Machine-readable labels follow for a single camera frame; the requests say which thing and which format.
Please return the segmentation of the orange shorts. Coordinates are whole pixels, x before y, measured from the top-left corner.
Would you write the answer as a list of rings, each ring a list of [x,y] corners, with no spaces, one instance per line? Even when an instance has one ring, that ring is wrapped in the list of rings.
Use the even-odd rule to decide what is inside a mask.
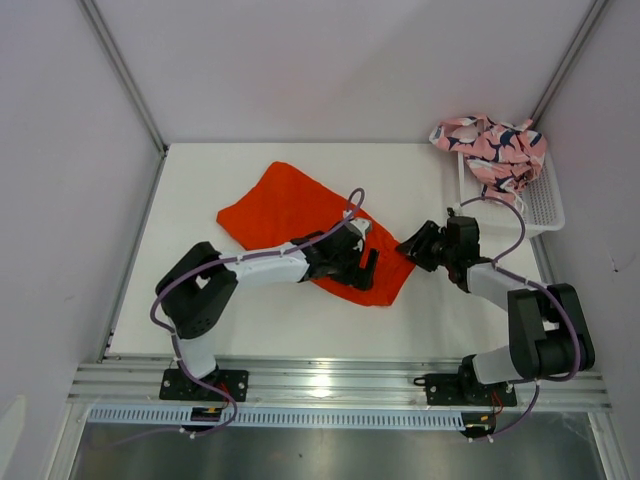
[[[272,163],[258,183],[235,204],[217,214],[217,223],[244,249],[276,247],[292,238],[327,231],[342,219],[347,200],[284,162]],[[373,287],[359,291],[331,279],[315,284],[361,306],[389,307],[414,269],[396,247],[399,242],[379,222],[366,248],[379,251]]]

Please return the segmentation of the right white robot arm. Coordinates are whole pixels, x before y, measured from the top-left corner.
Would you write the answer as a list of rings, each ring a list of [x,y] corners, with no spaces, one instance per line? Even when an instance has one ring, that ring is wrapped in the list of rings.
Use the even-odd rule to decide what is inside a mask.
[[[429,220],[396,251],[427,272],[444,268],[460,290],[507,314],[507,344],[461,361],[456,389],[464,401],[479,403],[499,384],[568,381],[595,365],[576,289],[528,280],[483,256],[474,218],[452,216],[444,226]]]

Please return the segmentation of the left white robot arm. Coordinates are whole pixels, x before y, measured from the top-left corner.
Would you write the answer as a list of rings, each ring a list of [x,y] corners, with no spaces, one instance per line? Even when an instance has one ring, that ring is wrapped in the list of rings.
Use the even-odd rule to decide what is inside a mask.
[[[197,400],[216,390],[212,329],[239,286],[329,279],[359,291],[373,288],[379,251],[365,248],[371,221],[355,218],[329,232],[314,232],[272,249],[224,256],[211,243],[193,246],[156,286],[169,318],[179,360],[187,370],[182,388]]]

